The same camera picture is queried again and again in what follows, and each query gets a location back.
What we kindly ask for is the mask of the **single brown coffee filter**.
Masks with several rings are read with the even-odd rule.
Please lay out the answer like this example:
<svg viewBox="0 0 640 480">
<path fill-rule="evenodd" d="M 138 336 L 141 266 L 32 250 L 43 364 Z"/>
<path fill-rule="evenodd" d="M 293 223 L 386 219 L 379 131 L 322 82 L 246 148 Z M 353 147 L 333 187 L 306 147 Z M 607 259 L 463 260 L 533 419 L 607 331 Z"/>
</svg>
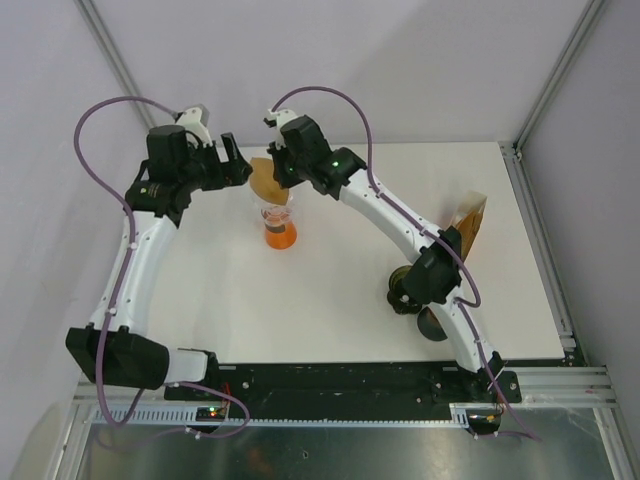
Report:
<svg viewBox="0 0 640 480">
<path fill-rule="evenodd" d="M 249 185 L 263 201 L 285 206 L 289 201 L 289 189 L 281 187 L 274 178 L 274 162 L 268 158 L 253 157 L 250 160 L 253 171 L 249 176 Z"/>
</svg>

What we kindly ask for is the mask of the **clear glass dripper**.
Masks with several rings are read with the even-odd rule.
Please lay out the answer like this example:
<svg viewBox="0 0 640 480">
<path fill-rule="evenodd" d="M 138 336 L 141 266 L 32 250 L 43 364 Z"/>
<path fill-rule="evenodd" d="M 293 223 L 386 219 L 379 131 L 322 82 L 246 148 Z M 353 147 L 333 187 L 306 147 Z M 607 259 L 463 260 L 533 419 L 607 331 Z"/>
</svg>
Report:
<svg viewBox="0 0 640 480">
<path fill-rule="evenodd" d="M 289 189 L 253 190 L 252 200 L 268 230 L 283 230 L 293 221 L 293 199 Z"/>
</svg>

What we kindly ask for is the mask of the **orange glass flask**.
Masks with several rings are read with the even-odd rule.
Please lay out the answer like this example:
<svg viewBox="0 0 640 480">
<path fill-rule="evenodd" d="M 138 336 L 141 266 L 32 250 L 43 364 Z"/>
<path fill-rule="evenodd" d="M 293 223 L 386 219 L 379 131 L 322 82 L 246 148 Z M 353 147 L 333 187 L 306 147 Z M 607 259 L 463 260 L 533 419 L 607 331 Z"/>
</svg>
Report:
<svg viewBox="0 0 640 480">
<path fill-rule="evenodd" d="M 276 206 L 263 209 L 261 215 L 264 223 L 264 238 L 268 246 L 276 250 L 284 250 L 294 245 L 298 234 L 290 209 Z"/>
</svg>

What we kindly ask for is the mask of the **dark green dripper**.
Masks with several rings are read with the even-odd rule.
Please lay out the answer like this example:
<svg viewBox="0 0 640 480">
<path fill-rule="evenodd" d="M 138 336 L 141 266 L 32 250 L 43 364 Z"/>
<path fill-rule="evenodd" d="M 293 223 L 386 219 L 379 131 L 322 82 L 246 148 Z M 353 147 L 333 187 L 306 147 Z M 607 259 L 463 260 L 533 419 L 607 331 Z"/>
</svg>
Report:
<svg viewBox="0 0 640 480">
<path fill-rule="evenodd" d="M 409 265 L 401 266 L 391 273 L 388 280 L 387 302 L 398 315 L 415 315 L 422 309 L 422 305 L 411 299 L 402 284 L 409 270 Z"/>
</svg>

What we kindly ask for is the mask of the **brown coffee filter stack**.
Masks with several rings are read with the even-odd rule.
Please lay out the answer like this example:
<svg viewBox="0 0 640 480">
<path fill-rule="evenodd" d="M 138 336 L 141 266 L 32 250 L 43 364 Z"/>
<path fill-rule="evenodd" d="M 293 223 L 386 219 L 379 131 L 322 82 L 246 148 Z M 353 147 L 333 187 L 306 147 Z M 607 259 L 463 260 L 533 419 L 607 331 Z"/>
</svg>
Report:
<svg viewBox="0 0 640 480">
<path fill-rule="evenodd" d="M 486 203 L 486 195 L 469 190 L 451 218 L 450 225 L 455 227 L 461 235 L 461 259 L 463 261 L 468 257 L 479 233 Z"/>
</svg>

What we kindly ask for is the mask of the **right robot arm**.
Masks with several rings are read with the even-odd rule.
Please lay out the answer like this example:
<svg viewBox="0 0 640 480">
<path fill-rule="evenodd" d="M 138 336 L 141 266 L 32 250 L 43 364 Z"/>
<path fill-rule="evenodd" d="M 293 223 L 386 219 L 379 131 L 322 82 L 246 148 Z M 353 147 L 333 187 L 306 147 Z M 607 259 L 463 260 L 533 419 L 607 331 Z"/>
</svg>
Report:
<svg viewBox="0 0 640 480">
<path fill-rule="evenodd" d="M 283 188 L 308 182 L 321 195 L 353 208 L 382 231 L 404 254 L 410 267 L 393 287 L 397 297 L 427 308 L 451 342 L 463 393 L 484 401 L 497 389 L 504 363 L 483 338 L 463 299 L 461 284 L 470 276 L 460 255 L 460 232 L 419 219 L 380 184 L 370 166 L 352 150 L 332 149 L 319 125 L 307 115 L 284 109 L 264 120 L 275 137 L 267 149 L 274 178 Z"/>
</svg>

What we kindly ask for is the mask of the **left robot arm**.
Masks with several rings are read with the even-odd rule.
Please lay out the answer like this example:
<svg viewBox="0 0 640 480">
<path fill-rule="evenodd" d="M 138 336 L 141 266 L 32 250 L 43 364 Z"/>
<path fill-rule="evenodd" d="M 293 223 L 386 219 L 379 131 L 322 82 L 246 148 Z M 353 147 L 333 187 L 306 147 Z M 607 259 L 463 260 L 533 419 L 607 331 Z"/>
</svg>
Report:
<svg viewBox="0 0 640 480">
<path fill-rule="evenodd" d="M 65 340 L 91 382 L 146 390 L 186 382 L 202 400 L 219 392 L 221 376 L 209 368 L 213 353 L 171 349 L 149 339 L 147 330 L 160 266 L 192 194 L 241 186 L 252 172 L 233 134 L 221 139 L 225 160 L 191 127 L 149 131 L 148 157 L 124 196 L 122 243 L 103 298 L 88 325 L 70 329 Z"/>
</svg>

